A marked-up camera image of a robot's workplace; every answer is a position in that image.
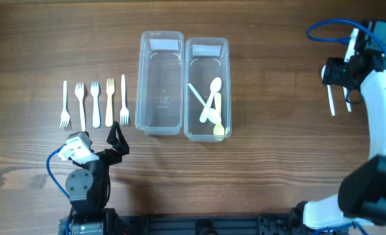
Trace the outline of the white slim plastic spoon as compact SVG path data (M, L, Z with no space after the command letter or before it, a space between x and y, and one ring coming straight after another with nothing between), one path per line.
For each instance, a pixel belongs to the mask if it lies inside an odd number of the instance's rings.
M192 90L196 98L201 102L201 104L204 106L202 114L199 118L200 122L205 122L207 119L212 122L215 125L221 124L221 115L219 112L212 108L212 101L215 97L215 92L211 92L209 99L207 102L204 102L203 98L200 96L199 92L194 88L194 86L191 83L188 83L188 87Z

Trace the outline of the yellow plastic spoon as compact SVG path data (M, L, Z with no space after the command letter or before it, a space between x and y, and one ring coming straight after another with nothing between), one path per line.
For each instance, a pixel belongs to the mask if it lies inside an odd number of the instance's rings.
M215 109L218 114L221 116L221 93L216 93L214 96ZM214 136L217 141L222 141L224 139L225 129L221 123L215 125L214 127Z

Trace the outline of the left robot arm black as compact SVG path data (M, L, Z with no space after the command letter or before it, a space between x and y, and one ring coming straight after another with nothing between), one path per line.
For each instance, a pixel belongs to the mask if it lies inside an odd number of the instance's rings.
M113 122L106 142L111 148L95 153L89 134L80 131L70 135L59 152L63 160L71 160L78 167L65 182L71 203L66 234L129 233L116 210L106 207L111 193L109 168L129 154L129 145L118 122Z

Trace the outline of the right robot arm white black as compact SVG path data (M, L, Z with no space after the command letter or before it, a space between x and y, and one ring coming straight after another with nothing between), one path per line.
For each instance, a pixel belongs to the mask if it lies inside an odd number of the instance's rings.
M361 23L330 19L308 28L330 24L353 26L350 37L324 38L347 46L345 57L330 57L321 71L322 83L343 87L349 104L353 90L360 93L358 103L366 105L370 150L367 162L344 178L335 195L318 201L301 202L288 217L289 232L300 234L341 233L349 227L386 226L386 21Z

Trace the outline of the white fork nearest container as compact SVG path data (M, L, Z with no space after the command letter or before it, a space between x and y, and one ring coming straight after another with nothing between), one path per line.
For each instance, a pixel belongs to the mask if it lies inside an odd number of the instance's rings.
M129 124L129 110L126 104L126 79L125 75L121 76L121 110L120 110L120 125L127 126Z

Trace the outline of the left clear plastic container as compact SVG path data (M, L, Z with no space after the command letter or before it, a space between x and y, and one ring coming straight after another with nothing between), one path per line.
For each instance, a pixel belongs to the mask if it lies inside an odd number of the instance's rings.
M145 31L140 40L135 126L148 135L177 135L182 126L184 35Z

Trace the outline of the clear plastic container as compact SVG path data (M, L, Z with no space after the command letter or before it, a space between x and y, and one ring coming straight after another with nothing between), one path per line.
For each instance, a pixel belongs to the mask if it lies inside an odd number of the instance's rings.
M145 31L140 40L135 126L148 135L177 135L182 126L184 35Z
M225 140L232 133L229 42L215 37L188 39L185 44L184 133L191 141L219 142L214 136L215 124L208 119L205 123L199 121L204 106L188 87L191 83L206 102L210 96L210 84L216 77L222 81L217 93L221 93L221 124L225 129Z

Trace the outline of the right clear plastic container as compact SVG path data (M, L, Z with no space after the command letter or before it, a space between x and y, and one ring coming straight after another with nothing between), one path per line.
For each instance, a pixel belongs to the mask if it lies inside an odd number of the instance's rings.
M188 39L185 44L184 133L191 141L219 142L214 136L215 124L208 119L205 123L199 121L204 106L188 87L191 83L206 102L210 96L210 84L216 77L222 81L217 93L221 93L221 124L225 129L225 140L232 133L229 42L215 37Z

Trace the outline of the yellow plastic fork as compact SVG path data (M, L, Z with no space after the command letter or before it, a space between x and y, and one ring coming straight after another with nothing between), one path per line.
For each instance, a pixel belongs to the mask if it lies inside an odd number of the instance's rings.
M106 104L106 117L105 117L105 125L107 127L111 127L114 122L113 104L112 104L112 98L113 98L114 92L115 92L114 79L108 78L106 81L107 104Z

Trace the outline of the white plastic fork far left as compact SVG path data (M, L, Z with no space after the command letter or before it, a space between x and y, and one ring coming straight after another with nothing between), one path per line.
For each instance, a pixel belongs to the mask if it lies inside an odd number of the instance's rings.
M71 117L67 110L67 81L65 80L63 82L63 109L61 111L59 127L60 128L68 127L70 120L71 120Z

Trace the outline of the light blue plastic fork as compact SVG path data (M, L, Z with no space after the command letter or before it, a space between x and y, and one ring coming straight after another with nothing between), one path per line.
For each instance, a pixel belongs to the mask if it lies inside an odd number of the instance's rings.
M93 82L91 84L91 96L93 97L93 119L92 124L94 128L99 128L101 126L101 115L99 111L99 94L100 87L98 82Z

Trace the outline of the white fork tines up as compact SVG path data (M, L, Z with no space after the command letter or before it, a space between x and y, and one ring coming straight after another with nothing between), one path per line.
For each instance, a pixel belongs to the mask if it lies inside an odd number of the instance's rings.
M84 83L83 82L77 83L74 92L79 101L81 130L86 131L86 118L85 118L85 112L84 112L84 97L85 97Z

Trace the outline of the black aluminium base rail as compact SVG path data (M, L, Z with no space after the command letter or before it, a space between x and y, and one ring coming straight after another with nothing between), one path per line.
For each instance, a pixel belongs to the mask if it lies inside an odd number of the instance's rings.
M130 234L198 234L211 225L218 234L312 234L310 228L291 227L286 214L222 217L121 216Z

